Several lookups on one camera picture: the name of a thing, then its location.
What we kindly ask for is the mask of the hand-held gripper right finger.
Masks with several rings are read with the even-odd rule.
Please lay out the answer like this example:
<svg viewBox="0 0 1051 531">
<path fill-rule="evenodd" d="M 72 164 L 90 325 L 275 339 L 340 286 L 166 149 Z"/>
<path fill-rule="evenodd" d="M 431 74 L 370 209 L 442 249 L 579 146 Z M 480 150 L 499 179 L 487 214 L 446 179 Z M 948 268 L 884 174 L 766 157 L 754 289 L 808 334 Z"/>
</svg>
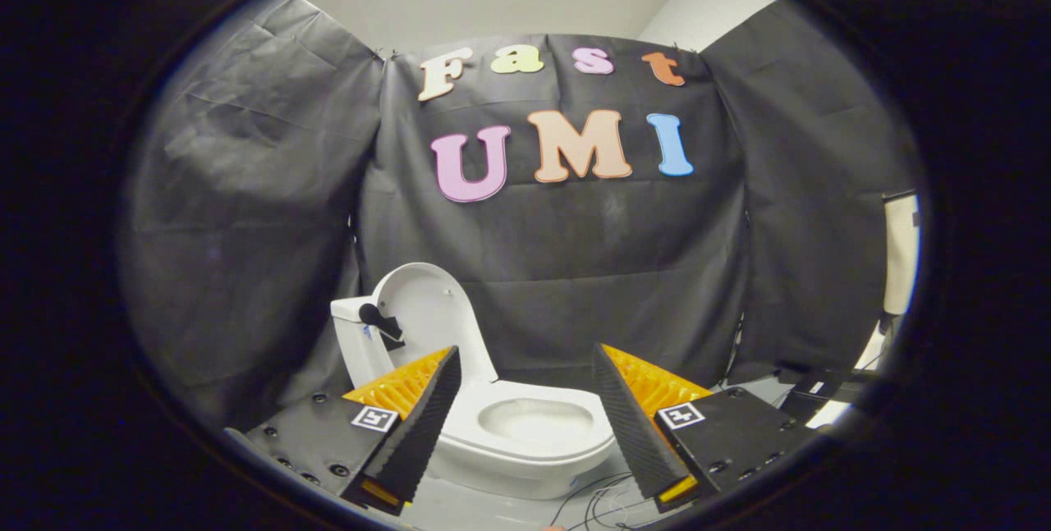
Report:
<svg viewBox="0 0 1051 531">
<path fill-rule="evenodd" d="M 598 343 L 594 393 L 642 497 L 668 512 L 748 485 L 818 437 L 740 387 L 710 391 Z"/>
</svg>

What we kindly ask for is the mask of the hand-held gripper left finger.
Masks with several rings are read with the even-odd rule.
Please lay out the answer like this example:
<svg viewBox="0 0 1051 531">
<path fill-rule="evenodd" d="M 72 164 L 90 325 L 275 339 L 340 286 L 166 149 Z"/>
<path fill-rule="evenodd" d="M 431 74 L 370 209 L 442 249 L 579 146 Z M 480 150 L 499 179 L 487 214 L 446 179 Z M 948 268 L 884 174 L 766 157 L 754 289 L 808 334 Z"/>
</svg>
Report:
<svg viewBox="0 0 1051 531">
<path fill-rule="evenodd" d="M 358 389 L 320 391 L 249 430 L 224 433 L 268 478 L 400 515 L 461 390 L 460 354 L 449 346 Z"/>
</svg>

